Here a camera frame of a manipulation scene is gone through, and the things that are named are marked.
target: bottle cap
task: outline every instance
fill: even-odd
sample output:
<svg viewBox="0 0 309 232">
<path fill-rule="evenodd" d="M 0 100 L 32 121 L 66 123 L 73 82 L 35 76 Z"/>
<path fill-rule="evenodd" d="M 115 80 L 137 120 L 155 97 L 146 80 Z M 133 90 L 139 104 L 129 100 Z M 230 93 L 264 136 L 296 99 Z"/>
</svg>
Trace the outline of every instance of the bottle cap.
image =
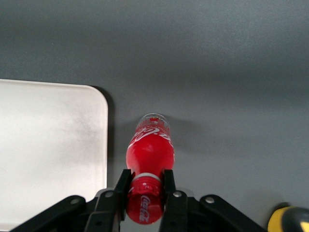
<svg viewBox="0 0 309 232">
<path fill-rule="evenodd" d="M 162 183 L 150 176 L 133 180 L 128 193 L 126 213 L 139 224 L 151 224 L 163 214 Z"/>
</svg>

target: screw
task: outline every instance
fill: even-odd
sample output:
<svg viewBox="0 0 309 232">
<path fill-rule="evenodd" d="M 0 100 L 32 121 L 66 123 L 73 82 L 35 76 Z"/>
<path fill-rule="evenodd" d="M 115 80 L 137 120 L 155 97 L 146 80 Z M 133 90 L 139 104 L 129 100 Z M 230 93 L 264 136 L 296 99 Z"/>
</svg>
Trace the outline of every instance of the screw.
<svg viewBox="0 0 309 232">
<path fill-rule="evenodd" d="M 174 197 L 181 197 L 182 193 L 179 191 L 173 192 Z"/>
<path fill-rule="evenodd" d="M 206 197 L 205 201 L 206 201 L 207 203 L 209 203 L 209 204 L 212 204 L 212 203 L 214 203 L 214 198 L 212 198 L 212 197 Z"/>
<path fill-rule="evenodd" d="M 79 202 L 79 199 L 73 199 L 70 203 L 71 204 L 76 204 L 76 203 L 78 203 Z"/>
<path fill-rule="evenodd" d="M 114 192 L 113 191 L 107 191 L 106 193 L 105 193 L 105 197 L 111 197 L 111 196 L 113 196 L 114 195 Z"/>
</svg>

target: white plastic tray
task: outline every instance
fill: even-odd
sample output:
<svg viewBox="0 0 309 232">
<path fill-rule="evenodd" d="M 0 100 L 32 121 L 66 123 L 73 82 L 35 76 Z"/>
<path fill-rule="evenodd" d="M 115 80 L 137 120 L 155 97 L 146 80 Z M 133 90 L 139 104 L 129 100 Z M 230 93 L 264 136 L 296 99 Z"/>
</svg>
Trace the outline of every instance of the white plastic tray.
<svg viewBox="0 0 309 232">
<path fill-rule="evenodd" d="M 0 231 L 106 188 L 107 119 L 95 88 L 0 79 Z"/>
</svg>

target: coca-cola bottle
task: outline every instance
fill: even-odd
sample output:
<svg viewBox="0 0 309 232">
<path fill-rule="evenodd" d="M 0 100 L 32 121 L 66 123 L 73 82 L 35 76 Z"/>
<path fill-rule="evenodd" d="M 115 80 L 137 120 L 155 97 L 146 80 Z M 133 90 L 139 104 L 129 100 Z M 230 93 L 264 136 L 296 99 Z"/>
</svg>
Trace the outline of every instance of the coca-cola bottle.
<svg viewBox="0 0 309 232">
<path fill-rule="evenodd" d="M 163 173 L 173 167 L 174 148 L 169 124 L 162 115 L 143 116 L 135 132 L 126 152 L 133 178 L 126 212 L 133 221 L 150 224 L 163 214 Z"/>
</svg>

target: coca-cola logo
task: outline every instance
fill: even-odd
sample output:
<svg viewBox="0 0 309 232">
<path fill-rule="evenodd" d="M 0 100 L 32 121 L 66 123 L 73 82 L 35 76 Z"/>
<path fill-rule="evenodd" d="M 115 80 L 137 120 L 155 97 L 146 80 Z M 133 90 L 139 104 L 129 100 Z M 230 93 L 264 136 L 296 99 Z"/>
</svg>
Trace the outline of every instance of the coca-cola logo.
<svg viewBox="0 0 309 232">
<path fill-rule="evenodd" d="M 155 135 L 161 136 L 162 138 L 168 140 L 169 144 L 173 147 L 173 144 L 170 140 L 170 137 L 167 134 L 160 132 L 160 129 L 158 129 L 156 127 L 145 127 L 145 128 L 140 129 L 133 136 L 129 147 L 131 147 L 135 142 L 141 140 L 142 138 L 144 138 L 144 137 L 146 137 L 147 135 L 150 135 L 150 134 L 155 134 Z"/>
<path fill-rule="evenodd" d="M 140 221 L 149 220 L 148 205 L 151 203 L 149 197 L 142 195 L 140 198 Z"/>
</svg>

